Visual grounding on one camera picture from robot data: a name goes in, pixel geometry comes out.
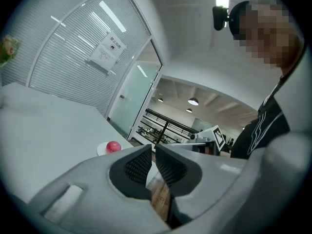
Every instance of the door frame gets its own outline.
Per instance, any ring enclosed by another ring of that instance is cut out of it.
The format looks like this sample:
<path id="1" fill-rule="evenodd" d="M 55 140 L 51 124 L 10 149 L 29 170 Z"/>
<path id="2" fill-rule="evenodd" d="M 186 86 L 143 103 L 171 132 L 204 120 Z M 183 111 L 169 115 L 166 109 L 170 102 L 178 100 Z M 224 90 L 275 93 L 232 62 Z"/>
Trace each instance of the door frame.
<path id="1" fill-rule="evenodd" d="M 155 49 L 155 51 L 156 51 L 156 54 L 158 55 L 158 58 L 159 58 L 159 61 L 160 61 L 161 66 L 160 66 L 160 69 L 159 69 L 159 71 L 158 71 L 158 73 L 157 73 L 157 75 L 156 75 L 156 77 L 155 77 L 155 79 L 154 79 L 154 81 L 153 81 L 152 86 L 150 87 L 150 90 L 149 90 L 148 94 L 146 95 L 146 98 L 145 98 L 145 100 L 144 100 L 144 102 L 143 102 L 143 104 L 142 104 L 142 106 L 141 106 L 141 109 L 140 109 L 140 111 L 139 111 L 139 113 L 138 113 L 138 115 L 137 115 L 137 117 L 136 117 L 136 119 L 135 119 L 135 121 L 134 121 L 134 123 L 133 123 L 133 125 L 132 125 L 131 131 L 130 131 L 130 133 L 129 133 L 129 135 L 128 135 L 128 138 L 127 138 L 128 140 L 131 140 L 131 138 L 132 138 L 133 135 L 135 134 L 136 129 L 137 129 L 139 123 L 141 122 L 141 119 L 142 119 L 142 117 L 143 117 L 143 115 L 144 115 L 144 113 L 145 113 L 145 110 L 147 109 L 148 105 L 150 104 L 150 101 L 151 101 L 151 99 L 152 99 L 154 90 L 156 89 L 156 87 L 157 87 L 157 85 L 158 85 L 158 83 L 159 83 L 159 81 L 160 81 L 160 78 L 161 78 L 161 76 L 162 76 L 163 70 L 164 70 L 163 62 L 162 62 L 161 59 L 160 59 L 160 56 L 159 56 L 159 54 L 158 54 L 158 52 L 157 52 L 157 49 L 156 49 L 156 47 L 155 47 L 155 45 L 154 45 L 153 39 L 151 40 L 151 43 L 152 43 L 152 45 L 154 46 L 154 49 Z"/>
<path id="2" fill-rule="evenodd" d="M 136 56 L 134 56 L 134 58 L 132 59 L 130 65 L 128 66 L 126 72 L 124 73 L 123 77 L 121 78 L 120 83 L 118 84 L 117 88 L 114 91 L 114 94 L 108 104 L 108 108 L 106 110 L 106 113 L 104 115 L 104 118 L 107 119 L 109 114 L 111 113 L 111 110 L 114 109 L 113 105 L 115 103 L 115 100 L 118 99 L 118 94 L 120 93 L 120 90 L 122 89 L 124 82 L 126 80 L 126 77 L 129 75 L 133 65 L 135 64 L 135 62 L 137 61 L 137 58 L 139 57 L 139 55 L 143 52 L 144 48 L 146 47 L 146 45 L 150 42 L 150 40 L 152 39 L 152 36 L 149 36 L 147 41 L 143 44 L 143 46 L 140 48 L 139 52 L 136 54 Z"/>
<path id="3" fill-rule="evenodd" d="M 108 106 L 108 109 L 107 109 L 107 111 L 106 111 L 106 113 L 105 113 L 105 116 L 104 116 L 105 119 L 108 118 L 108 115 L 110 114 L 110 110 L 112 109 L 112 106 L 113 106 L 115 100 L 118 99 L 118 98 L 117 98 L 117 95 L 119 94 L 119 91 L 120 91 L 120 89 L 122 88 L 122 85 L 123 85 L 123 83 L 124 83 L 124 81 L 125 81 L 125 79 L 126 79 L 126 76 L 129 74 L 129 72 L 130 72 L 132 66 L 133 66 L 134 63 L 137 61 L 138 56 L 142 53 L 142 51 L 144 50 L 145 46 L 146 46 L 150 41 L 152 42 L 152 45 L 154 46 L 154 49 L 155 49 L 156 54 L 157 54 L 157 56 L 158 56 L 158 58 L 159 58 L 159 61 L 160 61 L 161 66 L 160 66 L 160 69 L 159 69 L 159 71 L 158 71 L 158 74 L 157 74 L 156 78 L 154 79 L 153 85 L 151 86 L 151 88 L 150 88 L 150 90 L 149 90 L 149 92 L 148 92 L 148 94 L 147 94 L 147 96 L 146 96 L 146 98 L 145 98 L 145 100 L 144 100 L 144 102 L 143 102 L 143 104 L 142 104 L 142 106 L 141 106 L 141 109 L 140 109 L 140 111 L 139 111 L 139 113 L 138 113 L 138 115 L 137 115 L 137 117 L 136 117 L 136 119 L 135 119 L 135 121 L 134 121 L 134 123 L 133 123 L 133 126 L 132 126 L 132 128 L 131 128 L 131 131 L 130 131 L 130 133 L 129 133 L 127 139 L 131 139 L 131 138 L 133 137 L 134 133 L 136 132 L 135 129 L 138 127 L 138 125 L 139 125 L 139 123 L 140 123 L 140 121 L 141 121 L 141 119 L 142 119 L 142 117 L 143 117 L 143 115 L 144 115 L 144 112 L 145 112 L 145 110 L 147 109 L 147 107 L 148 107 L 148 105 L 149 105 L 149 103 L 150 103 L 150 101 L 151 101 L 151 98 L 152 98 L 152 96 L 153 96 L 154 89 L 156 89 L 156 87 L 157 87 L 157 85 L 158 85 L 158 83 L 159 83 L 159 81 L 160 81 L 160 78 L 161 78 L 161 76 L 162 76 L 163 69 L 164 69 L 164 67 L 165 67 L 164 57 L 163 57 L 162 54 L 159 52 L 160 47 L 159 47 L 159 45 L 157 44 L 157 40 L 155 39 L 154 34 L 153 34 L 153 32 L 152 32 L 152 30 L 151 30 L 151 28 L 150 28 L 150 26 L 149 26 L 149 24 L 148 24 L 146 18 L 144 17 L 144 14 L 142 13 L 142 11 L 141 11 L 139 5 L 137 4 L 136 0 L 132 0 L 132 2 L 133 2 L 133 4 L 135 5 L 135 7 L 136 7 L 138 13 L 139 13 L 140 16 L 142 17 L 142 20 L 143 20 L 143 22 L 145 23 L 145 25 L 146 25 L 148 31 L 151 33 L 151 35 L 150 35 L 149 39 L 145 42 L 145 44 L 143 45 L 143 47 L 140 49 L 140 51 L 137 53 L 137 55 L 135 56 L 135 58 L 133 59 L 133 61 L 131 62 L 131 64 L 129 65 L 129 67 L 128 67 L 128 69 L 127 69 L 127 71 L 126 71 L 124 77 L 122 78 L 122 80 L 121 80 L 121 82 L 119 83 L 117 89 L 115 90 L 115 92 L 114 92 L 114 94 L 113 94 L 113 97 L 112 97 L 112 99 L 111 99 L 111 101 L 110 101 L 110 104 L 109 104 L 109 106 Z"/>

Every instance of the desk surface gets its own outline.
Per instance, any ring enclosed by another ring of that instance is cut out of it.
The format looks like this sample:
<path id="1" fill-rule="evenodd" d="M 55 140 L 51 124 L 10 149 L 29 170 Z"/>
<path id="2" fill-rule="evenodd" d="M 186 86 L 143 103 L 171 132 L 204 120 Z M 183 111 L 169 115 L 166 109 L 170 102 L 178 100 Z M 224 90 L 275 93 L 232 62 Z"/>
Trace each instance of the desk surface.
<path id="1" fill-rule="evenodd" d="M 0 171 L 7 190 L 28 203 L 47 183 L 97 156 L 100 143 L 132 147 L 92 106 L 16 83 L 2 88 Z"/>

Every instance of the black railing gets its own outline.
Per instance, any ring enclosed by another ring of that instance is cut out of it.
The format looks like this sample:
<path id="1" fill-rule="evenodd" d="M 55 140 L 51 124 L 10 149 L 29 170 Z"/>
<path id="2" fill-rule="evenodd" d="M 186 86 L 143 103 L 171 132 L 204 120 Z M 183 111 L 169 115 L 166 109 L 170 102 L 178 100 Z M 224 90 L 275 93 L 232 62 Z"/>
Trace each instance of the black railing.
<path id="1" fill-rule="evenodd" d="M 150 142 L 157 144 L 181 143 L 183 139 L 189 140 L 189 136 L 198 133 L 198 131 L 169 119 L 153 110 L 146 109 L 146 115 L 143 116 L 137 133 Z"/>

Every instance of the glass door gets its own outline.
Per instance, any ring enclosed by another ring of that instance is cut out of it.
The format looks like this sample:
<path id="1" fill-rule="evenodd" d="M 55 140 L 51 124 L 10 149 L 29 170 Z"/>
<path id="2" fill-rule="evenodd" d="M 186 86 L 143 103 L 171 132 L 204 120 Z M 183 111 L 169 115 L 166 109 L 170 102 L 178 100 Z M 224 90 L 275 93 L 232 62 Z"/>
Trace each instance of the glass door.
<path id="1" fill-rule="evenodd" d="M 131 68 L 110 119 L 111 125 L 123 137 L 128 137 L 160 68 L 161 63 L 150 42 Z"/>

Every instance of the red ball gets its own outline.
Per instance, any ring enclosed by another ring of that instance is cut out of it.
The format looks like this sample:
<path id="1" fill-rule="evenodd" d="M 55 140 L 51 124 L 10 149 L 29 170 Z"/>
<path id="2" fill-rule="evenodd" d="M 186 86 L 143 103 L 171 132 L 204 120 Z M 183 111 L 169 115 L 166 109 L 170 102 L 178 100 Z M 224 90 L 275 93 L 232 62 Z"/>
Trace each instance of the red ball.
<path id="1" fill-rule="evenodd" d="M 121 145 L 117 141 L 110 141 L 106 146 L 107 153 L 113 153 L 121 150 Z"/>

